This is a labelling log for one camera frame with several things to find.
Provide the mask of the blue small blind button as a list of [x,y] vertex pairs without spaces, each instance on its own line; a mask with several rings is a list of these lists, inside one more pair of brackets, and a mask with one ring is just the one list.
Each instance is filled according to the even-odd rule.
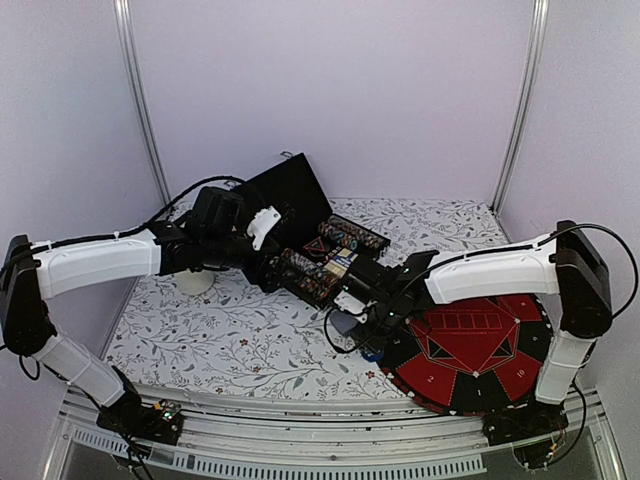
[[383,357],[383,352],[371,352],[371,351],[362,351],[362,357],[370,363],[378,363]]

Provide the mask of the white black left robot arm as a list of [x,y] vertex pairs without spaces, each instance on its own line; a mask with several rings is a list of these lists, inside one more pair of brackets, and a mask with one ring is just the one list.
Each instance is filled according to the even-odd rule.
[[16,235],[1,267],[4,348],[81,390],[98,409],[98,426],[126,441],[177,443],[180,405],[145,404],[119,368],[71,338],[66,322],[54,322],[48,302],[86,293],[80,310],[96,325],[114,313],[122,287],[135,278],[238,269],[269,289],[278,251],[273,231],[282,212],[252,185],[239,192],[204,180],[194,188],[193,207],[175,221],[158,212],[123,232],[39,243]]

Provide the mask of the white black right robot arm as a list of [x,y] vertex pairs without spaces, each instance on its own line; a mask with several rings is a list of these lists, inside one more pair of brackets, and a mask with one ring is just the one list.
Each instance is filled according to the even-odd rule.
[[567,394],[620,313],[590,230],[565,220],[529,241],[393,267],[360,257],[324,326],[415,403],[480,417],[491,445],[558,440]]

